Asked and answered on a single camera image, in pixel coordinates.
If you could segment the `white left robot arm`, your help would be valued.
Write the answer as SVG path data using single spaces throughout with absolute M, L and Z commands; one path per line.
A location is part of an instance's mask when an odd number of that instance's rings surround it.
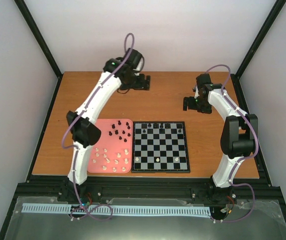
M 98 116 L 120 87 L 132 88 L 137 82 L 145 81 L 140 73 L 144 63 L 144 56 L 134 49 L 127 49 L 123 57 L 108 60 L 86 100 L 76 111 L 67 113 L 68 128 L 61 145 L 64 149 L 73 149 L 68 180 L 74 184 L 69 189 L 69 195 L 75 201 L 82 201 L 87 195 L 87 189 L 82 184 L 87 180 L 92 148 L 101 137 L 101 130 L 95 126 Z

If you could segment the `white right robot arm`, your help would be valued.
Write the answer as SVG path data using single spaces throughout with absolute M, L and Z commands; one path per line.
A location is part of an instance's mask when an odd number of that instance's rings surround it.
M 222 84 L 211 82 L 208 73 L 196 77 L 193 88 L 195 96 L 185 97 L 183 109 L 211 114 L 215 108 L 224 120 L 220 138 L 223 152 L 216 172 L 207 187 L 207 198 L 211 203 L 221 203 L 231 194 L 233 179 L 240 165 L 258 147 L 258 118 L 237 106 Z

